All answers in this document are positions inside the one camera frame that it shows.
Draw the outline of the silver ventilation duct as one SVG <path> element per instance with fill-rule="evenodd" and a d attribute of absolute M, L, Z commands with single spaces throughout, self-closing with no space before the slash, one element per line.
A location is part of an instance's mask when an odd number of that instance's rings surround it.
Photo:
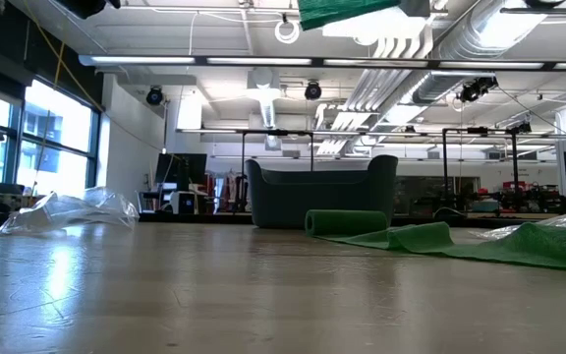
<path fill-rule="evenodd" d="M 435 48 L 432 56 L 453 60 L 500 58 L 522 41 L 545 14 L 507 14 L 503 8 L 528 9 L 524 0 L 481 0 Z"/>

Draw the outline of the large window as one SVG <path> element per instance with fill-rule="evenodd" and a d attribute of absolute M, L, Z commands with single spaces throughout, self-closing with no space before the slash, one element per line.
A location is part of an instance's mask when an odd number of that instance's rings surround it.
<path fill-rule="evenodd" d="M 0 93 L 0 183 L 36 195 L 73 195 L 94 185 L 98 113 L 35 80 L 15 100 Z"/>

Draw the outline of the black metal table frame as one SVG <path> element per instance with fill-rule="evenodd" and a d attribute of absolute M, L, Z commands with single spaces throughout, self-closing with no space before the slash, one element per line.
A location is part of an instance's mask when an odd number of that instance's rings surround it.
<path fill-rule="evenodd" d="M 8 215 L 0 213 L 0 226 L 7 219 Z M 144 213 L 140 216 L 139 222 L 156 223 L 199 223 L 199 224 L 252 224 L 250 215 L 239 214 L 212 214 L 212 215 L 174 215 L 169 213 Z M 438 222 L 438 219 L 395 216 L 391 220 L 392 226 L 405 226 L 410 224 L 426 224 Z M 483 217 L 483 218 L 461 218 L 451 217 L 444 219 L 451 227 L 484 228 L 495 229 L 511 225 L 520 225 L 524 222 L 537 222 L 536 219 L 516 218 L 515 214 L 510 217 Z"/>

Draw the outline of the green bandage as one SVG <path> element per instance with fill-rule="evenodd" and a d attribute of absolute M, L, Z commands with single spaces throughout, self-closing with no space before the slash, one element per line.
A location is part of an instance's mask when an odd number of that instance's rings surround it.
<path fill-rule="evenodd" d="M 308 236 L 399 253 L 566 270 L 566 227 L 523 223 L 503 236 L 457 244 L 445 222 L 391 228 L 379 211 L 310 210 Z"/>

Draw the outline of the dark teal plastic bin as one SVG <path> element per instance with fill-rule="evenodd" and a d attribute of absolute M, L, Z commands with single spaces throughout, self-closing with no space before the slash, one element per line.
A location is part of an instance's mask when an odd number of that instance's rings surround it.
<path fill-rule="evenodd" d="M 390 218 L 398 158 L 380 155 L 365 170 L 276 171 L 245 162 L 254 225 L 302 229 L 310 209 L 381 211 Z"/>

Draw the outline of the white computer box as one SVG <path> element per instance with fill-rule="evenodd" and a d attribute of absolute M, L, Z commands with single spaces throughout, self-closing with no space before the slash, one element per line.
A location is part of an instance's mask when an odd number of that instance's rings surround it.
<path fill-rule="evenodd" d="M 195 214 L 197 197 L 193 192 L 175 191 L 170 194 L 170 207 L 173 214 Z"/>

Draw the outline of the black spotlight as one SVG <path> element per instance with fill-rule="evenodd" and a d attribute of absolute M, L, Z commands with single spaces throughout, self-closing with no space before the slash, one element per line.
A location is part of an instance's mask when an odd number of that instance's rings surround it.
<path fill-rule="evenodd" d="M 475 102 L 497 87 L 498 80 L 495 76 L 474 78 L 462 83 L 457 98 L 461 102 Z"/>

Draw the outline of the teal bandage roll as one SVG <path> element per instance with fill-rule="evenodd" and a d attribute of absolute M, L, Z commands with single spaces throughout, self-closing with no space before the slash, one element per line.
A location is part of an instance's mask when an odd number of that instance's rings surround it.
<path fill-rule="evenodd" d="M 300 26 L 314 30 L 401 4 L 401 0 L 298 0 Z"/>

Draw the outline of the long ceiling light bar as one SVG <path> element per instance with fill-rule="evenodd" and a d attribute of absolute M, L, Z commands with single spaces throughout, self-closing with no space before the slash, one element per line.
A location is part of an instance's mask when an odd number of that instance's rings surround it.
<path fill-rule="evenodd" d="M 566 72 L 566 61 L 439 60 L 258 56 L 81 55 L 84 66 L 215 66 L 384 69 L 417 71 Z"/>

